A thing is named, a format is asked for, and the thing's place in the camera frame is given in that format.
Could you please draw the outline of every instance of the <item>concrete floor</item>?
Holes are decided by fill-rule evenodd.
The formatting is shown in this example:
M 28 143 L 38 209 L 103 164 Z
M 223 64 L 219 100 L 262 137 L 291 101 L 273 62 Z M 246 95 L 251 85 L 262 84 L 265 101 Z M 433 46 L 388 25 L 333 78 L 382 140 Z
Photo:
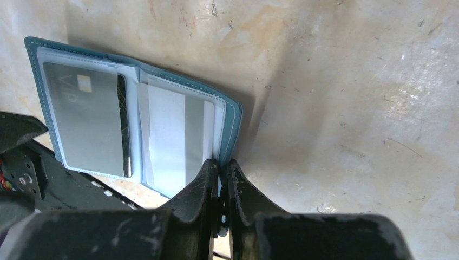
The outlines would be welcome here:
M 2 6 L 1 110 L 43 119 L 26 36 L 132 56 L 243 102 L 235 156 L 281 207 L 386 215 L 415 258 L 458 258 L 459 1 Z M 38 140 L 51 147 L 47 135 Z M 143 206 L 164 202 L 145 188 L 104 181 Z M 227 237 L 216 250 L 228 254 Z

